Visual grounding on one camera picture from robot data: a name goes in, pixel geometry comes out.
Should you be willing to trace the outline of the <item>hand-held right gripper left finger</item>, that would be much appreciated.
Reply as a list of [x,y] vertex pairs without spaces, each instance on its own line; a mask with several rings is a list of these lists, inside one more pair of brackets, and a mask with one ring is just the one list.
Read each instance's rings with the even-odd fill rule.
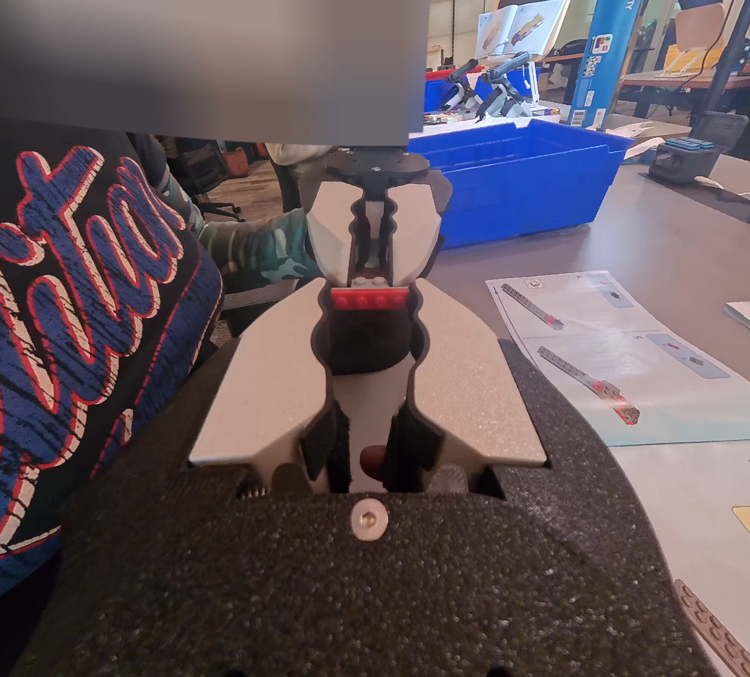
[[351,486],[350,423],[334,399],[327,355],[331,286],[307,283],[251,324],[189,453],[191,466],[239,466],[270,494]]

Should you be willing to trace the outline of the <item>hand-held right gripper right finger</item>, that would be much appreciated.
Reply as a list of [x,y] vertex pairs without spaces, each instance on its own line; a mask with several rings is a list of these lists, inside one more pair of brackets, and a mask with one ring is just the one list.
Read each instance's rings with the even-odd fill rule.
[[409,292],[415,364],[391,420],[386,490],[421,493],[448,476],[473,490],[494,466],[545,467],[548,455],[497,336],[428,280]]

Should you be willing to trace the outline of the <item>red and grey lego assembly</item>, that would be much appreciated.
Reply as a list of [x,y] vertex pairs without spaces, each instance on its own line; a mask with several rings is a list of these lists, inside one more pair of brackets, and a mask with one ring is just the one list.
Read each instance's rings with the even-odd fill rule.
[[333,287],[330,291],[335,311],[405,310],[409,297],[408,286],[393,286],[384,276],[357,276],[347,287]]

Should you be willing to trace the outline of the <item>blue plastic bin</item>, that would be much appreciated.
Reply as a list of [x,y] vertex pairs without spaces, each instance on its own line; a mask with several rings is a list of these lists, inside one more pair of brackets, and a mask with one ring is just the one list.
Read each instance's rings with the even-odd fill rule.
[[632,139],[532,119],[409,140],[452,185],[444,249],[595,221]]
[[453,71],[454,69],[442,68],[426,73],[424,114],[442,112],[441,103],[443,97],[451,88],[451,85],[445,81],[445,78]]

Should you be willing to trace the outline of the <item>open lego instruction booklet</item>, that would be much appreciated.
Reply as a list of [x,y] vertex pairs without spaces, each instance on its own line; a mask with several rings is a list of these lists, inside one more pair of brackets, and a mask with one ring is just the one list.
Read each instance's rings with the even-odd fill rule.
[[486,282],[514,342],[613,454],[681,579],[748,650],[748,381],[606,271]]

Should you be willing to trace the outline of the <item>blue cardboard lego box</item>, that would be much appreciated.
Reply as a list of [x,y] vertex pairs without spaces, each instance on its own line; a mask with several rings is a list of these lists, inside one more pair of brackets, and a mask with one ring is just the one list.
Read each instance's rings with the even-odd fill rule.
[[598,130],[605,123],[643,0],[597,0],[568,124]]

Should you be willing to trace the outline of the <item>long grey lego plate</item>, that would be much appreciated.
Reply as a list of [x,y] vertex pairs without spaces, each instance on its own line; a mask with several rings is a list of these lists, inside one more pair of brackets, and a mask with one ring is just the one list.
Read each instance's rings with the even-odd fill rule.
[[707,605],[681,580],[673,581],[691,626],[735,676],[749,676],[749,652]]

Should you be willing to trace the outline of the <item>spare hand-held gripper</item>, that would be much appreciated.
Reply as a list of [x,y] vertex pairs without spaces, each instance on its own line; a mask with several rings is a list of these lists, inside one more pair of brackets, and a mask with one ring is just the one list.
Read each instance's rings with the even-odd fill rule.
[[445,81],[451,85],[451,88],[443,97],[440,107],[442,112],[471,110],[473,107],[481,106],[482,99],[468,81],[468,73],[477,68],[478,63],[477,59],[470,59],[468,63],[455,68],[447,75]]
[[476,120],[491,118],[532,118],[530,105],[511,84],[508,74],[523,68],[531,59],[528,52],[516,53],[513,57],[483,72],[480,80],[492,87],[491,93],[482,100]]

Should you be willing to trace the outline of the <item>black office chair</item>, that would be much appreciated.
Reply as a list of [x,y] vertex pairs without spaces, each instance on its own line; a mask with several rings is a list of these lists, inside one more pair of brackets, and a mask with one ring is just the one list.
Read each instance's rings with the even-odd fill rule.
[[245,222],[241,210],[233,203],[216,203],[207,198],[212,190],[230,179],[229,169],[216,140],[162,137],[162,145],[172,174],[202,217],[209,214]]

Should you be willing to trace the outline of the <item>instruction booklet on stand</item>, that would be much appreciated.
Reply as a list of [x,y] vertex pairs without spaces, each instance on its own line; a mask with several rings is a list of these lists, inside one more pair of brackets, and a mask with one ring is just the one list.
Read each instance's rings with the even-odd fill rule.
[[518,53],[542,54],[564,5],[565,0],[546,0],[508,5],[481,14],[474,58],[480,60]]

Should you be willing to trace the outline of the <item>person in graphic shirt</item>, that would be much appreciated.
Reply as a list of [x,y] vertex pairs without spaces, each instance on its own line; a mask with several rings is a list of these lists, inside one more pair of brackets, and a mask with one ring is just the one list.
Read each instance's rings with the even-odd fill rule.
[[123,133],[2,118],[2,595],[187,379],[215,264]]

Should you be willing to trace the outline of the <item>white paper bag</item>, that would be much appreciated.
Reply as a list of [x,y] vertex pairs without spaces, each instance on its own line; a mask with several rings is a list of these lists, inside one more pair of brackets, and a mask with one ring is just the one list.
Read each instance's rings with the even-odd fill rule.
[[635,121],[615,128],[607,128],[604,132],[608,135],[643,141],[662,137],[667,124],[659,121]]
[[651,164],[655,150],[664,144],[664,139],[654,137],[637,141],[624,154],[623,165]]

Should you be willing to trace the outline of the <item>black hard case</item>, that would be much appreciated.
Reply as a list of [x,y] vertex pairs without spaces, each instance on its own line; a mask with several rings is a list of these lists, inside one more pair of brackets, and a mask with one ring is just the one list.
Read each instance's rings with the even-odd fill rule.
[[721,155],[736,146],[748,126],[743,114],[706,111],[687,136],[665,140],[655,150],[646,176],[667,185],[688,185],[708,178]]

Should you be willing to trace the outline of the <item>brown cardboard piece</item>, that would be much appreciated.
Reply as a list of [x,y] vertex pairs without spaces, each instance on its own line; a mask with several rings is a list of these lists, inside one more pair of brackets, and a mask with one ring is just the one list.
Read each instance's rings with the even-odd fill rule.
[[674,47],[676,53],[668,54],[665,71],[670,74],[686,73],[700,68],[710,51],[721,48],[725,9],[722,2],[683,9],[675,18]]

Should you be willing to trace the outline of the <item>black tripod leg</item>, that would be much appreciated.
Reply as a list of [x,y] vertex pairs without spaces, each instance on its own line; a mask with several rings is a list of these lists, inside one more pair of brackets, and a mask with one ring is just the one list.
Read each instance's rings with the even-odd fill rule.
[[725,93],[731,72],[738,64],[739,53],[749,27],[749,0],[730,0],[726,11],[729,28],[725,48],[717,63],[710,86],[699,106],[698,112],[718,111],[722,95]]

